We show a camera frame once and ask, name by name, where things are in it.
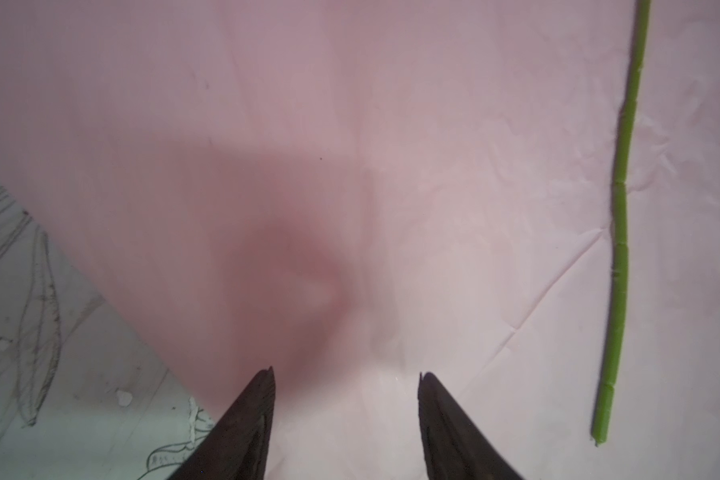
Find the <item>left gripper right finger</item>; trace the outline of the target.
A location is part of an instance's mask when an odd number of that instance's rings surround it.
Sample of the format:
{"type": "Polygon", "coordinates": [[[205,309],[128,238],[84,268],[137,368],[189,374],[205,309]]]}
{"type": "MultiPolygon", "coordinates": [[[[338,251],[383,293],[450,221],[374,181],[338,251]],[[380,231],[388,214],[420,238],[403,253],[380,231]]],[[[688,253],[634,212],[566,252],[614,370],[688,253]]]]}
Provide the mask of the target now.
{"type": "Polygon", "coordinates": [[[418,416],[430,480],[521,480],[431,372],[418,383],[418,416]]]}

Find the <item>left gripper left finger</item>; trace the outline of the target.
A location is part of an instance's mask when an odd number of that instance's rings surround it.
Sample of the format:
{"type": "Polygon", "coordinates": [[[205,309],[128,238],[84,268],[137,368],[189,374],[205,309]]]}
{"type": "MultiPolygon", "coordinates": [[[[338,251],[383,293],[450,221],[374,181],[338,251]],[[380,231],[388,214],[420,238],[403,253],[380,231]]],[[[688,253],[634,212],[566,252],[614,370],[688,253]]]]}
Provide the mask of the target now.
{"type": "Polygon", "coordinates": [[[275,404],[275,375],[258,371],[170,480],[263,480],[275,404]]]}

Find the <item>orange pink fake rose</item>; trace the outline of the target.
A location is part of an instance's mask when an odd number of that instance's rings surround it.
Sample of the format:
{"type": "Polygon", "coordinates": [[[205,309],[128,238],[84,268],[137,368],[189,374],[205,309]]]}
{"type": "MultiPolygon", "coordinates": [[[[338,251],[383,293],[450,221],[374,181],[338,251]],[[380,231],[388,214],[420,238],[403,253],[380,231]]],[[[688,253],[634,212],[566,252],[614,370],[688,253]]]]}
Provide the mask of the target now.
{"type": "Polygon", "coordinates": [[[630,269],[627,174],[650,24],[651,0],[635,3],[625,93],[616,129],[610,182],[612,258],[607,326],[590,435],[596,446],[608,439],[624,339],[630,269]]]}

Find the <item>purple pink wrapping paper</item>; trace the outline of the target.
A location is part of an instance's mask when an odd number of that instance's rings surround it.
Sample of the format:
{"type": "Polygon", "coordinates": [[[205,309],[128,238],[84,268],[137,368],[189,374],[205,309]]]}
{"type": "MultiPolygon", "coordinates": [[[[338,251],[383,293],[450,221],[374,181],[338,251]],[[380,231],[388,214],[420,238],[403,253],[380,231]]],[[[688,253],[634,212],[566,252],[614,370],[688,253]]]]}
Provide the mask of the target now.
{"type": "Polygon", "coordinates": [[[271,479],[720,479],[720,1],[0,1],[0,479],[162,479],[273,367],[271,479]]]}

